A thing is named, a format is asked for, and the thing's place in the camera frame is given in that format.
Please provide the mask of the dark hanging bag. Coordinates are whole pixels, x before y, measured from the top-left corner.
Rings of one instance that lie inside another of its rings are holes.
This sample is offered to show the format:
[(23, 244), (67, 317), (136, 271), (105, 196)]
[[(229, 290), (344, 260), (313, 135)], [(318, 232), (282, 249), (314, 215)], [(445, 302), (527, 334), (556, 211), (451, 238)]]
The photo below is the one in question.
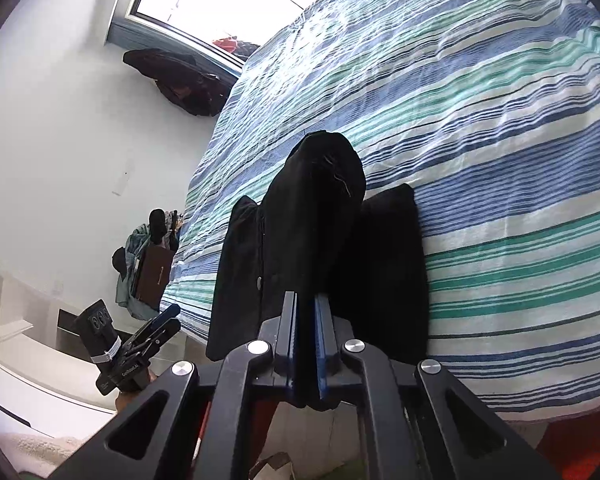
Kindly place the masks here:
[(152, 79), (168, 101), (191, 115), (216, 116), (230, 96), (232, 86), (200, 68), (190, 54), (160, 49), (129, 50), (122, 61)]

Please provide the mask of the white furniture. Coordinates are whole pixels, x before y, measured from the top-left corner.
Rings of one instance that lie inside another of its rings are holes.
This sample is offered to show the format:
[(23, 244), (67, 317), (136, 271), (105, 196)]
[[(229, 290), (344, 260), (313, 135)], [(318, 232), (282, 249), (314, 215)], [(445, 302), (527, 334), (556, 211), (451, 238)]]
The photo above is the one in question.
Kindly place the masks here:
[(91, 362), (57, 348), (72, 307), (0, 270), (0, 432), (91, 437), (114, 417)]

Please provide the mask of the striped blue bedsheet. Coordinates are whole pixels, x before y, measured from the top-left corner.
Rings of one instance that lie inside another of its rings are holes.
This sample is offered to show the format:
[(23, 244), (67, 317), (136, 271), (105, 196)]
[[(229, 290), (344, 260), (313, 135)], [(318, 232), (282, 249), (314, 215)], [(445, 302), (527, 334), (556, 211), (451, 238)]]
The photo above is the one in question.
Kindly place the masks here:
[(309, 132), (414, 188), (429, 349), (503, 418), (600, 408), (600, 0), (317, 0), (247, 62), (163, 299), (209, 333), (230, 210)]

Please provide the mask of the clutter pile beside bed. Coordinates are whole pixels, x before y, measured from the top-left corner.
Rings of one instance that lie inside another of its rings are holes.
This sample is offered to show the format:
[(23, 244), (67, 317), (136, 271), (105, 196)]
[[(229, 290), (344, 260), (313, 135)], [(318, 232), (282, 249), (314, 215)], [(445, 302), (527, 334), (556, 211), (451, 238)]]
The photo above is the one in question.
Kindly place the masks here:
[(116, 303), (132, 318), (148, 321), (158, 314), (180, 246), (181, 225), (177, 210), (154, 209), (148, 222), (135, 228), (112, 255), (118, 274)]

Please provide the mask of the red and dark clothes pile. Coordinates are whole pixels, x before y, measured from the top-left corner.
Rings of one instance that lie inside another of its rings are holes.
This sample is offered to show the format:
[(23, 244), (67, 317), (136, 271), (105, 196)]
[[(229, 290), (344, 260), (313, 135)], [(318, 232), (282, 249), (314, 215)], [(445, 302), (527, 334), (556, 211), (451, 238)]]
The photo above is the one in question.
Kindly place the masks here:
[(248, 58), (260, 48), (258, 44), (240, 40), (235, 36), (214, 40), (213, 44), (215, 47), (234, 55), (235, 58), (239, 58), (242, 61), (247, 61)]

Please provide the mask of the orange red rug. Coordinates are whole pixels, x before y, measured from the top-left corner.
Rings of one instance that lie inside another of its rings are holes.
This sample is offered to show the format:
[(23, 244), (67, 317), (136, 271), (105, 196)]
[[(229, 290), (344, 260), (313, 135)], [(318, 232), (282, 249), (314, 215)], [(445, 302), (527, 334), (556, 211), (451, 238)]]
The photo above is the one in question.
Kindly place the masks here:
[(600, 413), (553, 422), (539, 451), (563, 479), (589, 479), (600, 466)]

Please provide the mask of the window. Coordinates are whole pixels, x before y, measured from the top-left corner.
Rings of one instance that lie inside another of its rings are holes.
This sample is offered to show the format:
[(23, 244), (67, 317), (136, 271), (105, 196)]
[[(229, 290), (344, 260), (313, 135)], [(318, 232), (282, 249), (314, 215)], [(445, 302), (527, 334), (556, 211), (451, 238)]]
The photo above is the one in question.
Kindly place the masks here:
[(234, 81), (246, 61), (215, 47), (235, 36), (263, 46), (315, 0), (117, 0), (108, 41), (124, 50), (191, 54), (207, 70)]

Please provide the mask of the black pants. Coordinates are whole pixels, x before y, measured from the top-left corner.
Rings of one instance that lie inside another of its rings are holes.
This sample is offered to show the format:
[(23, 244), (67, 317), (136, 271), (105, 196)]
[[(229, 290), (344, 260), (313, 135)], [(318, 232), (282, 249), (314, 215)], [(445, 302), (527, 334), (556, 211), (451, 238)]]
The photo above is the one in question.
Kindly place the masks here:
[(413, 189), (366, 197), (361, 159), (340, 133), (317, 131), (290, 152), (265, 196), (242, 196), (230, 213), (212, 300), (206, 355), (224, 359), (298, 304), (297, 399), (318, 408), (314, 299), (388, 358), (427, 353), (429, 287)]

